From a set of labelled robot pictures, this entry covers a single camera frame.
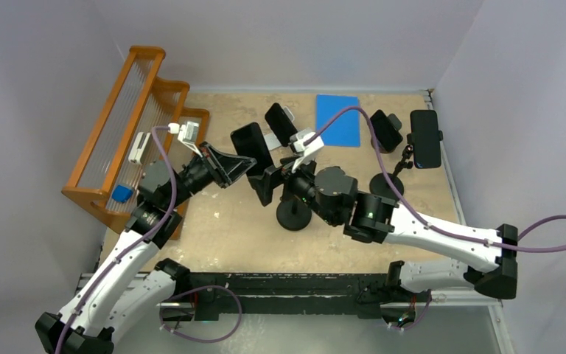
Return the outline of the black smartphone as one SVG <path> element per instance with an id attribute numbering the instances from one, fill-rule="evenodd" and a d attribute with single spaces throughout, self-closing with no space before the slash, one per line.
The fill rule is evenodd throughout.
<path id="1" fill-rule="evenodd" d="M 257 122 L 251 122 L 232 131 L 230 137 L 238 155 L 256 160 L 256 164 L 247 172 L 248 176 L 262 176 L 267 168 L 273 166 L 270 151 Z"/>

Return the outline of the black round-base phone stand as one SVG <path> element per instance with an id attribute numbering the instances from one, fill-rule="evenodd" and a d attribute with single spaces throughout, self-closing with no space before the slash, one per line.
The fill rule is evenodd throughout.
<path id="1" fill-rule="evenodd" d="M 295 172 L 291 171 L 294 157 L 281 159 L 284 177 L 283 191 L 276 208 L 276 219 L 288 231 L 300 231 L 308 226 L 312 210 L 307 206 L 315 197 L 314 172 L 316 162 L 303 164 Z"/>

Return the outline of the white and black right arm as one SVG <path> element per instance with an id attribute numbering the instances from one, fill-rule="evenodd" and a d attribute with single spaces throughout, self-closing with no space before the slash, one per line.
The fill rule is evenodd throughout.
<path id="1" fill-rule="evenodd" d="M 429 289 L 465 287 L 495 299 L 517 294 L 517 228 L 468 227 L 438 218 L 415 216 L 402 202 L 360 191 L 357 179 L 339 167 L 314 174 L 271 166 L 261 176 L 249 176 L 262 205 L 272 201 L 283 186 L 283 201 L 297 201 L 330 226 L 361 243 L 395 243 L 441 254 L 442 261 L 392 262 L 384 281 L 386 294 L 395 300 Z"/>

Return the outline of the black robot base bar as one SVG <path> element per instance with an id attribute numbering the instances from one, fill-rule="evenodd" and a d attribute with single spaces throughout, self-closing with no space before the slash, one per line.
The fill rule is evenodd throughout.
<path id="1" fill-rule="evenodd" d="M 387 274 L 192 272 L 171 287 L 178 302 L 192 305 L 197 321 L 222 314 L 354 315 L 359 319 L 410 322 L 428 291 L 413 293 Z"/>

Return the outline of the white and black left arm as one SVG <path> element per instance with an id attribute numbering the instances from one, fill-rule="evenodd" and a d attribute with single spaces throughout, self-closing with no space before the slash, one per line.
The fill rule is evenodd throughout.
<path id="1" fill-rule="evenodd" d="M 190 270 L 167 258 L 143 282 L 130 284 L 182 221 L 176 207 L 211 183 L 226 188 L 256 159 L 222 153 L 201 143 L 190 162 L 175 172 L 167 157 L 148 164 L 131 212 L 113 251 L 91 279 L 58 313 L 43 313 L 35 329 L 47 353 L 112 353 L 115 344 L 150 308 L 180 302 L 209 286 L 194 287 Z"/>

